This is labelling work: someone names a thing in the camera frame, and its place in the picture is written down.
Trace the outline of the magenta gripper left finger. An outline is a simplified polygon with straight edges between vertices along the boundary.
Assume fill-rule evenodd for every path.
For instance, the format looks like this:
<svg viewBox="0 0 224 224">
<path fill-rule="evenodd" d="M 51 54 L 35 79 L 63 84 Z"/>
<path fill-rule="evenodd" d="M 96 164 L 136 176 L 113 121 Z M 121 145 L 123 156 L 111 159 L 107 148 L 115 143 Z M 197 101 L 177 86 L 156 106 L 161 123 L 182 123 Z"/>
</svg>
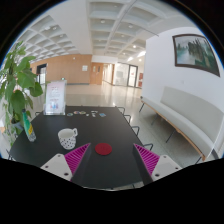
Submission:
<svg viewBox="0 0 224 224">
<path fill-rule="evenodd" d="M 78 169 L 89 146 L 90 144 L 87 143 L 65 155 L 56 154 L 42 166 L 42 169 L 70 181 Z"/>
</svg>

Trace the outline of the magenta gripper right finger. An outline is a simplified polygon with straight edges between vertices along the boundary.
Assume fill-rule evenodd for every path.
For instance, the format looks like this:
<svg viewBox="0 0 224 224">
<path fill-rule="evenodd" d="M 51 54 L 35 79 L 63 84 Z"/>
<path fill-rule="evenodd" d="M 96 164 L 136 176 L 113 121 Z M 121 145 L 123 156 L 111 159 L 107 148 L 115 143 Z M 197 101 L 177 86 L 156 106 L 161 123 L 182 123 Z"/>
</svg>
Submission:
<svg viewBox="0 0 224 224">
<path fill-rule="evenodd" d="M 133 154 L 143 182 L 154 182 L 181 170 L 168 155 L 159 156 L 138 144 L 133 146 Z"/>
</svg>

